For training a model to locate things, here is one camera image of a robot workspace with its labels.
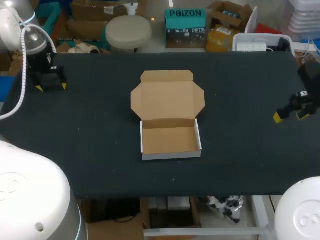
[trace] small robot figure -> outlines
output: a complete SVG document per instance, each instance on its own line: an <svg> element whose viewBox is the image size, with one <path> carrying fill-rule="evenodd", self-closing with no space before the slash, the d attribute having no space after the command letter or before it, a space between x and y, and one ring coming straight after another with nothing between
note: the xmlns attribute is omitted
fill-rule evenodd
<svg viewBox="0 0 320 240"><path fill-rule="evenodd" d="M240 222L240 208L244 205L243 196L207 196L200 198L200 200L205 202L212 211L219 210L234 223Z"/></svg>

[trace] blue box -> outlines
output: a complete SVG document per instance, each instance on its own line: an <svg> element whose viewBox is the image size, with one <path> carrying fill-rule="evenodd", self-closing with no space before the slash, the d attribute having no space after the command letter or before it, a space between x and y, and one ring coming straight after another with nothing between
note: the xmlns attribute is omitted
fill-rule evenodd
<svg viewBox="0 0 320 240"><path fill-rule="evenodd" d="M0 102L6 101L14 80L14 76L0 76Z"/></svg>
<svg viewBox="0 0 320 240"><path fill-rule="evenodd" d="M204 8L167 9L165 43L167 48L205 48L206 11Z"/></svg>
<svg viewBox="0 0 320 240"><path fill-rule="evenodd" d="M41 27L46 31L47 34L49 34L49 36L54 31L61 12L62 8L59 2L40 4L36 8L35 15L38 18L40 24L41 19L47 19L45 24Z"/></svg>

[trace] black device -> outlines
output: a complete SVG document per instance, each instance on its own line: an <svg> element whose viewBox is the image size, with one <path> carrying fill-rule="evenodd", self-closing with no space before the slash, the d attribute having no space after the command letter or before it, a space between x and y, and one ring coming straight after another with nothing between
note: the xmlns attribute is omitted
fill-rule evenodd
<svg viewBox="0 0 320 240"><path fill-rule="evenodd" d="M40 91L65 90L67 78L63 66L53 65L53 59L57 54L48 45L44 51L34 55L28 55L28 78L31 79Z"/></svg>
<svg viewBox="0 0 320 240"><path fill-rule="evenodd" d="M287 119L293 111L298 111L296 116L302 120L315 114L320 107L320 63L306 62L298 69L298 75L306 91L293 94L286 106L276 110L273 119L277 124Z"/></svg>

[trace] white stool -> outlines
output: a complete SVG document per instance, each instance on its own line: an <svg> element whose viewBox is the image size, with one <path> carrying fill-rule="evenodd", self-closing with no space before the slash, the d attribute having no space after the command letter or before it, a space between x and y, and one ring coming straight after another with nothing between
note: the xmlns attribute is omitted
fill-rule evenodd
<svg viewBox="0 0 320 240"><path fill-rule="evenodd" d="M274 227L278 240L320 240L320 177L300 181L286 191Z"/></svg>
<svg viewBox="0 0 320 240"><path fill-rule="evenodd" d="M150 23L142 16L119 16L106 26L106 39L113 52L133 52L152 36Z"/></svg>

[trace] white cable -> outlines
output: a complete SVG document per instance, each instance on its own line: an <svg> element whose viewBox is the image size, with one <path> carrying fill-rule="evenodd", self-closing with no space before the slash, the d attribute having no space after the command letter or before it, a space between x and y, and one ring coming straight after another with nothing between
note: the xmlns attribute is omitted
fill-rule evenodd
<svg viewBox="0 0 320 240"><path fill-rule="evenodd" d="M15 108L12 111L8 112L7 114L4 114L4 115L0 116L0 120L4 120L6 118L11 117L13 114L15 114L20 109L20 107L22 106L22 103L24 102L25 94L26 94L26 84L27 84L27 49L26 49L25 34L26 34L27 31L30 32L31 28L38 29L41 33L43 33L45 35L46 39L48 39L48 41L50 42L51 47L52 47L52 51L55 54L57 53L57 50L56 50L54 42L52 41L50 36L46 33L46 31L44 31L41 27L39 27L37 25L29 24L29 25L27 25L27 27L25 27L22 30L22 33L21 33L21 45L22 45L22 59L23 60L22 60L21 95L20 95L20 99L19 99L17 105L15 106Z"/></svg>
<svg viewBox="0 0 320 240"><path fill-rule="evenodd" d="M307 45L307 49L306 49L306 52L304 54L301 54L301 56L296 56L297 59L303 59L305 58L308 53L309 53L309 46L310 46L310 37L309 37L309 40L308 40L308 45Z"/></svg>

